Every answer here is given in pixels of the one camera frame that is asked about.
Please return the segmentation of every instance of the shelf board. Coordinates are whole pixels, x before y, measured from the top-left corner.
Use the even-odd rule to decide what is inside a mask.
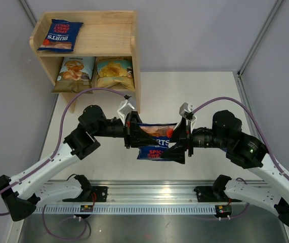
[[[55,53],[37,51],[40,57],[65,56],[131,56],[131,24],[84,24],[74,51]]]

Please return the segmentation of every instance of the metal floor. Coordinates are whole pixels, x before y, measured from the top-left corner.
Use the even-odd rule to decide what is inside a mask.
[[[234,205],[234,215],[243,209]],[[46,215],[49,228],[67,215]],[[277,217],[268,211],[250,207],[239,219],[206,221],[213,216],[190,215],[92,215],[88,218],[91,234],[75,242],[95,243],[284,243],[288,242],[285,230]],[[75,237],[83,224],[68,220],[53,229],[61,237]],[[45,232],[40,214],[33,214],[24,221],[19,243],[63,242]]]

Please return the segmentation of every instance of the yellow chip bag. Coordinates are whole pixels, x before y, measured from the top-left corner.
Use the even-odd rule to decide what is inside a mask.
[[[117,84],[135,91],[131,57],[97,57],[97,87]]]

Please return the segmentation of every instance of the white table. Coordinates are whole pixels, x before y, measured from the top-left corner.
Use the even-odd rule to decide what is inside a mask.
[[[177,123],[179,107],[184,103],[199,106],[219,96],[240,101],[232,72],[142,72],[141,114],[144,123]],[[74,114],[67,113],[63,138],[78,124],[77,118],[91,104],[102,107],[107,118],[117,116],[122,98],[109,92],[97,91],[81,96]],[[43,149],[43,156],[53,151],[59,131],[61,114],[65,108],[59,97]],[[197,113],[198,127],[212,126],[213,114],[228,109],[242,120],[242,130],[250,133],[244,111],[230,101],[218,101]],[[66,179],[69,175],[84,174],[89,180],[215,180],[220,174],[246,180],[260,178],[231,163],[220,149],[195,149],[186,164],[172,161],[137,160],[138,149],[125,149],[123,139],[97,138],[101,146],[91,155],[74,164],[53,179]]]

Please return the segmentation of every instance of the wooden shelf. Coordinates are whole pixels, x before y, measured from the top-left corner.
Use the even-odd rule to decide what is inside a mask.
[[[79,31],[74,50],[71,53],[38,51],[45,39],[52,19],[84,23]],[[66,56],[131,56],[135,84],[137,110],[140,112],[140,64],[137,36],[137,13],[135,11],[70,11],[45,12],[37,22],[31,37],[30,46],[38,57],[43,69],[53,83],[56,82],[63,57]],[[122,85],[111,87],[128,91]],[[61,93],[68,103],[75,94]]]

